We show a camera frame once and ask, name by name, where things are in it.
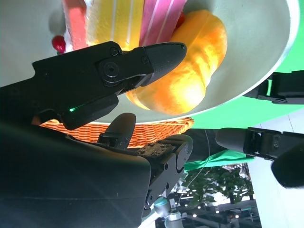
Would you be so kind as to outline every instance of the screw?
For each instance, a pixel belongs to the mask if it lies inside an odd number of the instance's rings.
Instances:
[[[33,108],[38,108],[40,106],[38,101],[32,101],[32,107]]]
[[[285,103],[286,101],[283,100],[283,99],[276,99],[275,102],[278,102],[278,103]]]
[[[111,54],[112,56],[117,56],[118,53],[119,53],[119,51],[118,51],[117,48],[115,48],[115,47],[111,47],[111,48],[110,48],[110,54]]]
[[[104,73],[108,77],[116,77],[119,74],[119,67],[115,63],[106,63],[104,65]]]
[[[51,74],[50,74],[49,72],[43,72],[43,73],[42,73],[42,76],[43,76],[44,78],[49,78],[49,77],[51,76]]]
[[[143,64],[148,64],[149,63],[149,60],[148,60],[147,56],[142,57],[142,63]]]

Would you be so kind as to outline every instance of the red cherry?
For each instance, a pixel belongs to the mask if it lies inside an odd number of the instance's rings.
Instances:
[[[53,48],[60,53],[64,53],[66,51],[66,42],[63,36],[55,36],[52,39],[52,45]]]
[[[181,12],[180,17],[179,17],[179,19],[176,23],[176,26],[175,26],[174,30],[178,29],[178,27],[181,26],[182,23],[184,23],[184,21],[185,21],[185,14],[183,12]]]

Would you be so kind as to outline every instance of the white cable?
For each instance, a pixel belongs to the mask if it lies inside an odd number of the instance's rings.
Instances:
[[[209,162],[209,158],[210,158],[210,144],[209,144],[209,138],[208,138],[208,135],[207,135],[207,131],[206,129],[205,130],[205,134],[206,134],[206,137],[207,137],[207,142],[208,142],[208,158],[207,158],[207,161],[205,162],[204,166],[200,169],[199,173],[196,174],[196,176],[190,181],[190,183],[187,185],[187,188],[190,186],[190,184],[195,180],[195,178],[198,177],[198,175],[202,172],[202,170],[205,168],[206,164]]]

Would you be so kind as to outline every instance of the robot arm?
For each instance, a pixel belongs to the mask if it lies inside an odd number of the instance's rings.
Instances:
[[[78,128],[110,113],[185,57],[181,43],[124,53],[107,42],[33,64],[31,79],[0,88],[0,221],[5,227],[136,228],[183,174],[193,141],[176,135],[127,150],[136,117],[118,116],[98,142],[32,125]]]

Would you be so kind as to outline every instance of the white floor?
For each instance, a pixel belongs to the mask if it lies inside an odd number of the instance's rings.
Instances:
[[[304,133],[304,109],[255,127]],[[248,164],[262,227],[303,227],[304,189],[283,188],[274,178],[270,164],[260,158]]]

